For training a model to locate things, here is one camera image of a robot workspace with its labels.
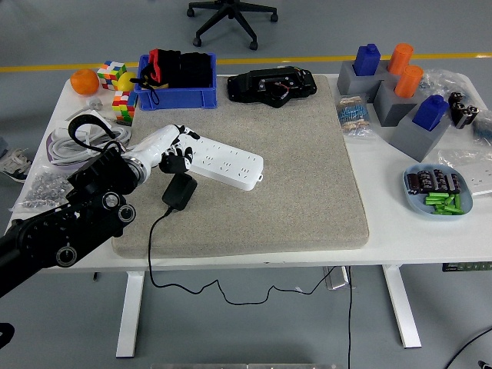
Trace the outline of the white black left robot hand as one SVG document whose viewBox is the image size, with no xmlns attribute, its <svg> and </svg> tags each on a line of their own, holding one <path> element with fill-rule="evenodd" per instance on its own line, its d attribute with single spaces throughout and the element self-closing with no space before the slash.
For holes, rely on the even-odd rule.
<svg viewBox="0 0 492 369">
<path fill-rule="evenodd" d="M 136 163 L 137 168 L 142 170 L 142 176 L 146 178 L 180 135 L 189 135 L 196 140 L 200 138 L 196 132 L 184 125 L 166 125 L 124 153 L 123 157 Z"/>
</svg>

